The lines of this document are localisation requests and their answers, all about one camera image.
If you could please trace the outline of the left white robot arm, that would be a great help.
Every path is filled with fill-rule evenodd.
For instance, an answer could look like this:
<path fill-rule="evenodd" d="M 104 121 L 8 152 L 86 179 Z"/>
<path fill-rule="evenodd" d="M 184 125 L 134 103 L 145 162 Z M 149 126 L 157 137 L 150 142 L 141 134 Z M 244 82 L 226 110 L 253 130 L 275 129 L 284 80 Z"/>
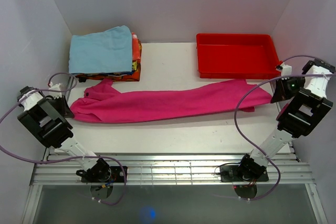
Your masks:
<path fill-rule="evenodd" d="M 76 175 L 83 182 L 107 182 L 112 178 L 108 163 L 87 150 L 74 137 L 73 127 L 67 121 L 74 118 L 61 85 L 56 84 L 44 94 L 33 87 L 24 87 L 17 98 L 24 111 L 18 116 L 20 123 L 46 148 L 54 148 L 78 156 L 81 169 Z"/>

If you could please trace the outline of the pink trousers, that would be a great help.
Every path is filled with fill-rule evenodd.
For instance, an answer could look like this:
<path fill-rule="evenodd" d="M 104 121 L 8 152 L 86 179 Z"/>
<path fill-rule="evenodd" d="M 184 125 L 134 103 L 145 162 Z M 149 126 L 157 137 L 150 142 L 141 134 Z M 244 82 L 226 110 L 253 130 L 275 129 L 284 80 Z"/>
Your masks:
<path fill-rule="evenodd" d="M 229 80 L 181 91 L 121 93 L 111 80 L 85 89 L 71 105 L 74 119 L 86 123 L 139 123 L 250 109 L 268 104 L 271 95 L 246 80 Z"/>

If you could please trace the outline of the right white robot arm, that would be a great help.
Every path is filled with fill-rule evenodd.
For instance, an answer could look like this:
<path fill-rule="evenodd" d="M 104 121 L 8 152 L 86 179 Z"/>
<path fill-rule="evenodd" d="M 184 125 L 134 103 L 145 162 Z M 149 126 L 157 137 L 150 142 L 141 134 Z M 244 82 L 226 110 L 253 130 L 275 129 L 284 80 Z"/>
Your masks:
<path fill-rule="evenodd" d="M 273 78 L 276 88 L 271 102 L 286 101 L 287 104 L 279 112 L 273 132 L 241 159 L 237 175 L 242 180 L 257 180 L 262 176 L 271 158 L 283 146 L 309 135 L 333 107 L 326 89 L 331 77 L 335 76 L 335 66 L 312 57 L 299 75 L 293 75 L 292 67 L 285 63 L 276 69 L 280 76 Z"/>

